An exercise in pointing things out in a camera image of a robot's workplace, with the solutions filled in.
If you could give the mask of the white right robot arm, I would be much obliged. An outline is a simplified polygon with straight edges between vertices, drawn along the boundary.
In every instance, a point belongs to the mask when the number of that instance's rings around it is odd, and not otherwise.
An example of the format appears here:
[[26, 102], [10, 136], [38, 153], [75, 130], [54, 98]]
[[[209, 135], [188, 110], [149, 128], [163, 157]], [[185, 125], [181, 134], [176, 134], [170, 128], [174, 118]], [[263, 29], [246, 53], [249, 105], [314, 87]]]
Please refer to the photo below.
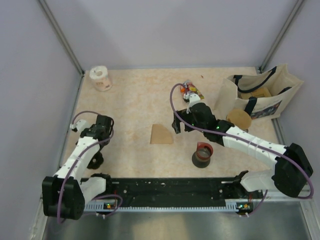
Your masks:
[[313, 169], [300, 145], [281, 145], [251, 135], [226, 120], [216, 119], [202, 102], [189, 109], [175, 110], [173, 114], [172, 127], [177, 134], [181, 132], [180, 124], [184, 123], [185, 131], [202, 132], [209, 141], [238, 150], [268, 166], [268, 170], [242, 173], [239, 182], [233, 185], [237, 197], [245, 198], [257, 190], [278, 190], [288, 197], [303, 199], [301, 191], [305, 185], [310, 187], [305, 198], [313, 196], [310, 180]]

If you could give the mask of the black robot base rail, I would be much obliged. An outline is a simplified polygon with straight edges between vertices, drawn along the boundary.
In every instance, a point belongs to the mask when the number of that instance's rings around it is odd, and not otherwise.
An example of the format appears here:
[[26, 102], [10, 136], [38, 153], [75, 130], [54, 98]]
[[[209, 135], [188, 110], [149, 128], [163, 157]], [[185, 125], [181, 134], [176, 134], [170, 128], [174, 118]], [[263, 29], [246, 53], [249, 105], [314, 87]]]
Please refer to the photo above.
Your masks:
[[224, 207], [226, 200], [261, 199], [233, 177], [109, 178], [99, 196], [116, 194], [122, 207], [183, 208]]

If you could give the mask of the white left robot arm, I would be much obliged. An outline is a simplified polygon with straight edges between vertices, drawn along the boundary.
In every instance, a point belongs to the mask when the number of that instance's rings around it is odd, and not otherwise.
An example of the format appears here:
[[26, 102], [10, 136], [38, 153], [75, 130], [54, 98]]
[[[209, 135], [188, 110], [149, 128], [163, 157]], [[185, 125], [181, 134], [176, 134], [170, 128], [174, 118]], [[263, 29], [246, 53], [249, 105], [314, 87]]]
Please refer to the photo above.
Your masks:
[[87, 169], [98, 169], [104, 162], [102, 149], [110, 143], [114, 134], [114, 120], [106, 115], [97, 115], [94, 124], [85, 120], [71, 124], [79, 132], [79, 139], [66, 162], [53, 175], [42, 181], [43, 212], [47, 217], [63, 220], [78, 220], [85, 206], [95, 197], [109, 198], [114, 191], [110, 176], [103, 173], [84, 178]]

